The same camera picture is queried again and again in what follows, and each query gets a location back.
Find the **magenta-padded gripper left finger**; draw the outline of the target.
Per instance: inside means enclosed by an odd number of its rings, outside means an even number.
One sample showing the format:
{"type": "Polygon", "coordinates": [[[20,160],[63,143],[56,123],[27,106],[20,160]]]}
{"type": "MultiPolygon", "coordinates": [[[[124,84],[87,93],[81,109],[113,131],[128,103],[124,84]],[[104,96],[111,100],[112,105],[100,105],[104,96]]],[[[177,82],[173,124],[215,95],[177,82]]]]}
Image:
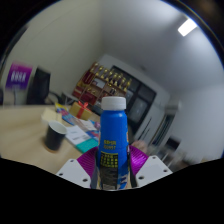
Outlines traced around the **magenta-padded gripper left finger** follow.
{"type": "Polygon", "coordinates": [[[89,189],[97,188],[97,147],[94,147],[78,159],[69,159],[56,173],[57,176],[78,186],[89,189]]]}

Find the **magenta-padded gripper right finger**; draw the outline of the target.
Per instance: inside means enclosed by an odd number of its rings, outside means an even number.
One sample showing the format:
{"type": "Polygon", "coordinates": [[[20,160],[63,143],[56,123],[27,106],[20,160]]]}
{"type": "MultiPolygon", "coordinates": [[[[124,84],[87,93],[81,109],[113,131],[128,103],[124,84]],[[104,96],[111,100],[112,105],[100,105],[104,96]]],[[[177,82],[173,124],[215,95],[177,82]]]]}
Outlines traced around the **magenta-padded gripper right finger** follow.
{"type": "Polygon", "coordinates": [[[147,156],[134,146],[130,146],[129,151],[132,188],[146,186],[172,174],[172,171],[157,156],[147,156]]]}

